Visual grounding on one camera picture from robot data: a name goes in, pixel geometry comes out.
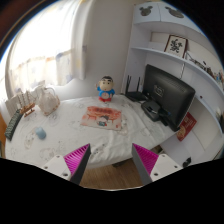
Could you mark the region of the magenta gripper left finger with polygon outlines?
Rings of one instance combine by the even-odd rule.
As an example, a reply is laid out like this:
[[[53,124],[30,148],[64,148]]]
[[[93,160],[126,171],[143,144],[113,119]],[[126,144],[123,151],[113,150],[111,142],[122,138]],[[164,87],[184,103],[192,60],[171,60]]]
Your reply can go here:
[[[54,175],[79,185],[91,154],[91,147],[86,144],[65,156],[56,155],[42,168]]]

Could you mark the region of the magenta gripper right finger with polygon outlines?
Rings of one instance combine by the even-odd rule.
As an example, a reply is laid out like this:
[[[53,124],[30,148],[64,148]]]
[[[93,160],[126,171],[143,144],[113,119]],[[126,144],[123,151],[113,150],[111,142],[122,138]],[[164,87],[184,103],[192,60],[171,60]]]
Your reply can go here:
[[[168,155],[157,155],[137,144],[132,144],[132,156],[143,185],[150,184],[182,169]]]

